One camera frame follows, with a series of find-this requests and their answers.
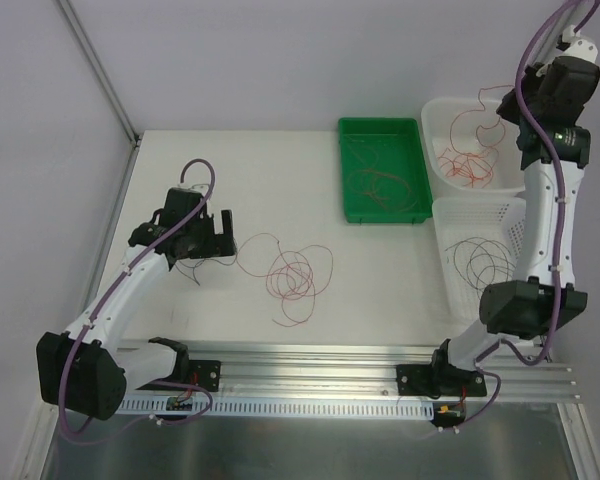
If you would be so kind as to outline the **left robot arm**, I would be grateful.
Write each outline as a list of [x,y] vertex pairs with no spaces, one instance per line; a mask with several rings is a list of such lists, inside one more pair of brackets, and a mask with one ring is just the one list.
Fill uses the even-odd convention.
[[36,346],[41,397],[98,420],[109,419],[124,396],[160,381],[169,389],[190,377],[187,347],[154,337],[128,354],[120,341],[141,301],[183,260],[232,257],[233,213],[214,216],[199,191],[174,187],[150,221],[136,227],[110,285],[62,333],[45,333]]

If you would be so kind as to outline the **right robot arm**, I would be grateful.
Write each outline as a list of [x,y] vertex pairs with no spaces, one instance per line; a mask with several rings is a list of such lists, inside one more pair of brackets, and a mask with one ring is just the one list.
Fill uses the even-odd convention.
[[562,54],[525,67],[502,98],[497,115],[519,129],[526,194],[521,253],[510,280],[484,288],[478,319],[434,351],[425,395],[470,391],[485,377],[479,363],[500,346],[551,339],[585,310],[588,295],[575,286],[571,236],[591,134],[577,121],[599,81],[595,61]]

